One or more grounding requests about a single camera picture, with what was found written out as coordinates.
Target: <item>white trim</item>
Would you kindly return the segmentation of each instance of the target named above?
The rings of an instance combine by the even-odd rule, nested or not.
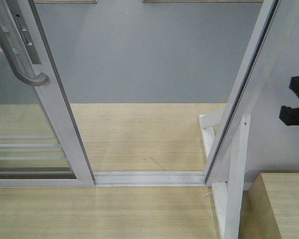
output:
[[[96,187],[202,187],[202,171],[93,172]]]
[[[224,114],[225,107],[213,111],[207,115],[200,115],[199,122],[201,128],[209,128],[219,125],[221,118]]]
[[[215,212],[218,221],[220,238],[224,239],[226,206],[228,196],[227,186],[225,182],[213,183],[211,189],[213,192],[213,199],[215,204]]]
[[[0,143],[0,148],[60,148],[59,143]]]
[[[0,139],[55,139],[54,135],[0,135]]]
[[[250,118],[242,117],[232,139],[224,239],[238,239]]]
[[[77,179],[0,179],[0,188],[21,187],[86,187]]]
[[[1,148],[0,152],[63,152],[61,147]]]
[[[0,160],[19,161],[19,160],[67,160],[66,157],[0,157]]]
[[[5,175],[46,175],[46,174],[58,174],[58,175],[73,175],[73,173],[71,171],[0,171],[0,175],[5,176]]]
[[[222,115],[224,114],[224,110],[225,107],[213,111],[207,115],[199,116],[199,125],[206,158],[208,158],[211,146],[213,145],[213,141],[215,139],[215,132],[213,127],[219,125]]]

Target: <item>wooden board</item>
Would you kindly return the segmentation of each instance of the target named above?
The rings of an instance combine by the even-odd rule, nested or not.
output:
[[[264,239],[299,239],[299,173],[262,173],[249,194]]]
[[[264,0],[143,0],[143,2],[263,2]]]
[[[93,171],[202,170],[198,116],[225,104],[71,104]]]
[[[97,0],[34,0],[35,3],[97,3]]]
[[[218,239],[207,187],[0,188],[0,239]]]
[[[239,236],[240,239],[260,239],[259,227],[255,221],[248,192],[243,193],[240,211]]]

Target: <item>black bracket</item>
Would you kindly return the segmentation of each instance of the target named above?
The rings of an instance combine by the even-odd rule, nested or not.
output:
[[[289,88],[297,95],[299,98],[299,76],[291,78]],[[279,118],[286,125],[299,125],[299,108],[291,108],[287,106],[282,106],[280,110]]]

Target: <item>door handle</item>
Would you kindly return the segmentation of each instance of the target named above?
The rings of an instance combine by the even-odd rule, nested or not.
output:
[[[20,81],[22,81],[30,86],[42,86],[46,82],[49,81],[49,77],[44,73],[40,73],[38,76],[36,76],[34,78],[26,76],[22,73],[22,71],[20,70],[20,68],[18,66],[17,59],[13,52],[13,49],[12,49],[8,39],[6,38],[5,33],[1,26],[0,26],[0,47],[5,55],[6,59],[8,60],[8,63],[12,69],[13,74]]]

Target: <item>wooden floor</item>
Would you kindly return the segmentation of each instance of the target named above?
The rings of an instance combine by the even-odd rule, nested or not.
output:
[[[198,116],[225,104],[72,104],[93,171],[202,170]]]
[[[209,190],[0,188],[0,239],[219,239]],[[240,239],[258,239],[248,203]]]
[[[198,115],[222,106],[72,105],[94,171],[202,170]],[[0,188],[0,239],[218,239],[209,191],[207,187]],[[241,239],[259,238],[253,222],[244,195]]]

